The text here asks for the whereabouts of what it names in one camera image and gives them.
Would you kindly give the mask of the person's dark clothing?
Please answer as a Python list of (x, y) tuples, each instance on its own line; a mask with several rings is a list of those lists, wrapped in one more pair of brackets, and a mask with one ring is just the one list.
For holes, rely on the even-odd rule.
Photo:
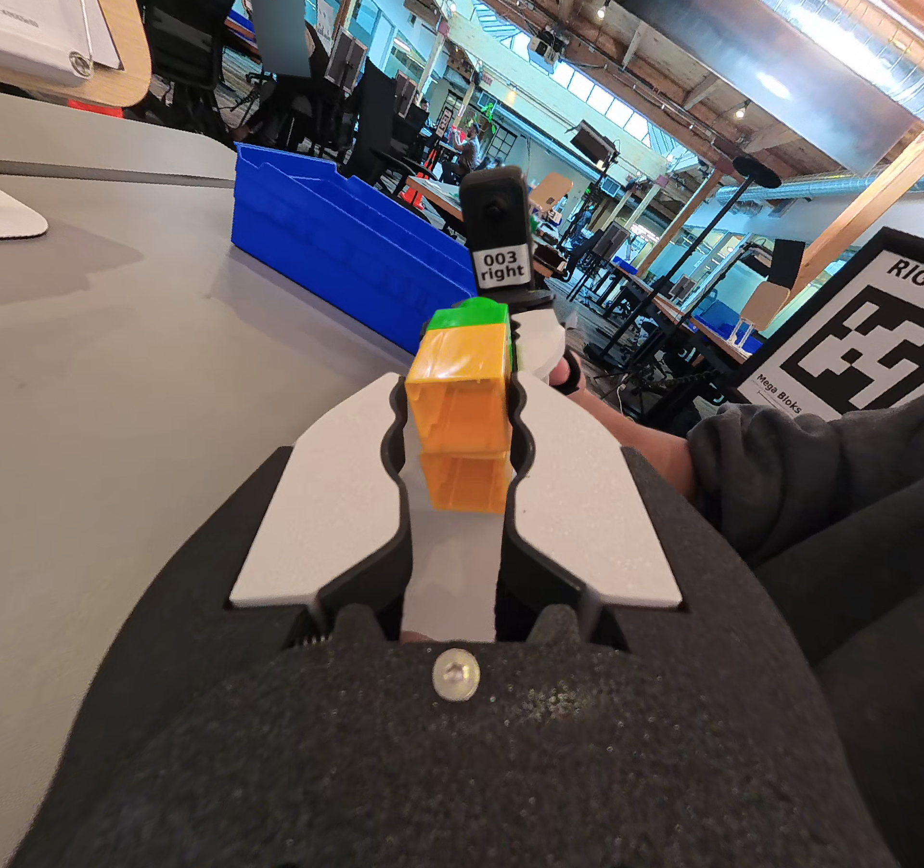
[(756, 574), (814, 671), (877, 828), (901, 866), (922, 866), (922, 482)]

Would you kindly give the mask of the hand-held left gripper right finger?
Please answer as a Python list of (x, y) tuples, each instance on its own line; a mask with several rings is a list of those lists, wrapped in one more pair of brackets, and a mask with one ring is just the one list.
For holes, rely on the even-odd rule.
[(525, 635), (552, 606), (583, 641), (623, 641), (625, 610), (676, 613), (684, 598), (622, 446), (543, 380), (515, 373), (498, 637)]

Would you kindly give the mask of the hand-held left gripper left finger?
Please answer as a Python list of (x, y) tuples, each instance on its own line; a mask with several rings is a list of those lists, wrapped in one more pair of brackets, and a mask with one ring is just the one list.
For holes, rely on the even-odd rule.
[(379, 615), (401, 603), (412, 571), (404, 380), (381, 376), (297, 438), (229, 595), (233, 608), (304, 608), (327, 633), (347, 606)]

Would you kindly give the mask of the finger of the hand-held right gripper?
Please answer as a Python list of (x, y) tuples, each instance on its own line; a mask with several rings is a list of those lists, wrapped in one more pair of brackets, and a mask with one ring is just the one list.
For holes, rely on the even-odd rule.
[(566, 331), (553, 307), (513, 314), (515, 370), (549, 381), (566, 350)]

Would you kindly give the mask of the framed black white marker sign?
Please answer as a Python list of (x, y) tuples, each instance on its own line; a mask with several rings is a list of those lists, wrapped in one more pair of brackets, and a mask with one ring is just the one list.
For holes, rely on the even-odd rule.
[(923, 393), (923, 238), (882, 228), (729, 377), (725, 396), (826, 421)]

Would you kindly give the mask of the green two-stud toy block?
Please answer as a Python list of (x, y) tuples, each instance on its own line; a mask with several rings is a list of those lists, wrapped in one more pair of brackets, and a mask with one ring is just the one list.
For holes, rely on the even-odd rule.
[(488, 324), (504, 324), (509, 343), (512, 369), (516, 368), (514, 329), (507, 304), (485, 296), (463, 299), (450, 308), (438, 309), (424, 325), (421, 339), (433, 330), (464, 328)]

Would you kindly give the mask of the yellow one-stud toy block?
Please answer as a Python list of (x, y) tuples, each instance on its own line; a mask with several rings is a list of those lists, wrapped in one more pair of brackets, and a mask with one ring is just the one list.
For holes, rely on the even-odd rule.
[(422, 451), (472, 458), (508, 452), (510, 378), (506, 323), (428, 330), (405, 383)]
[(420, 462), (435, 510), (504, 514), (512, 478), (509, 451), (481, 456), (422, 453)]

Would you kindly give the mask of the white stand with wooden board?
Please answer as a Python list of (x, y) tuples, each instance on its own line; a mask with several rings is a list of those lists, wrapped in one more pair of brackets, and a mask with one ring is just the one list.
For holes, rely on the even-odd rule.
[(122, 70), (97, 67), (76, 87), (56, 85), (1, 66), (2, 92), (37, 93), (104, 108), (123, 108), (143, 98), (152, 75), (149, 47), (135, 0), (99, 0), (123, 64)]

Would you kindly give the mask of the black floor lamp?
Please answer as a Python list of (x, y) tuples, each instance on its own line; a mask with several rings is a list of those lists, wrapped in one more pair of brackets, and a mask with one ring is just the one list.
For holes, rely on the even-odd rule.
[(752, 156), (739, 156), (733, 160), (733, 169), (744, 177), (744, 181), (735, 189), (731, 197), (722, 205), (718, 213), (713, 216), (711, 221), (707, 224), (706, 227), (702, 229), (699, 236), (690, 244), (687, 250), (683, 253), (682, 256), (678, 258), (674, 266), (668, 270), (655, 284), (653, 284), (652, 289), (644, 296), (641, 301), (630, 310), (626, 318), (623, 320), (621, 325), (616, 331), (614, 331), (612, 337), (607, 342), (605, 346), (600, 346), (596, 344), (588, 344), (585, 346), (584, 353), (590, 358), (590, 360), (596, 364), (604, 367), (613, 367), (616, 365), (615, 362), (611, 362), (608, 359), (610, 351), (621, 339), (623, 334), (630, 328), (630, 325), (644, 312), (644, 310), (653, 303), (655, 297), (664, 291), (665, 288), (672, 282), (672, 278), (679, 268), (693, 255), (697, 250), (702, 241), (708, 236), (708, 234), (715, 228), (718, 227), (719, 223), (722, 220), (722, 217), (733, 207), (745, 191), (754, 183), (757, 183), (759, 186), (765, 189), (775, 190), (779, 188), (782, 181), (780, 177), (773, 172), (770, 168), (764, 165), (762, 162), (757, 160)]

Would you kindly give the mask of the blue plastic bin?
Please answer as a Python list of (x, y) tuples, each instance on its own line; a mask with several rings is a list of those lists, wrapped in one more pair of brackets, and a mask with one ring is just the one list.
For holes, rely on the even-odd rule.
[(477, 292), (464, 245), (333, 162), (239, 143), (234, 200), (234, 245), (407, 352)]

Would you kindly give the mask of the black office chair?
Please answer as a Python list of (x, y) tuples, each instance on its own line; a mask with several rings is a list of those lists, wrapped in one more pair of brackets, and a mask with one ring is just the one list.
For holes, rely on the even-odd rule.
[(225, 47), (225, 20), (236, 0), (148, 0), (144, 28), (153, 73), (172, 86), (164, 105), (170, 125), (227, 141), (215, 97)]

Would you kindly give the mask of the printed instruction sheet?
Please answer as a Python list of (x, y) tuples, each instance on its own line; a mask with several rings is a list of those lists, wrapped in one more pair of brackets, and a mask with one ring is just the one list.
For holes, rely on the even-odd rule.
[(68, 87), (123, 69), (99, 0), (1, 0), (1, 66)]

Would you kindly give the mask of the silver air duct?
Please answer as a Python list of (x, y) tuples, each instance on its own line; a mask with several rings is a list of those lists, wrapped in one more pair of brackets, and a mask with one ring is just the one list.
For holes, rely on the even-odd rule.
[(758, 1), (922, 120), (922, 27), (886, 0)]

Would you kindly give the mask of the person's right hand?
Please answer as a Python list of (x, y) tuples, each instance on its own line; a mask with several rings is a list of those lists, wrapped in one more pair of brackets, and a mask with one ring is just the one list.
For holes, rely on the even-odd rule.
[(638, 427), (621, 412), (611, 407), (586, 388), (583, 370), (579, 362), (568, 357), (560, 359), (552, 369), (549, 386), (582, 408), (600, 423), (622, 446), (632, 446), (633, 434)]

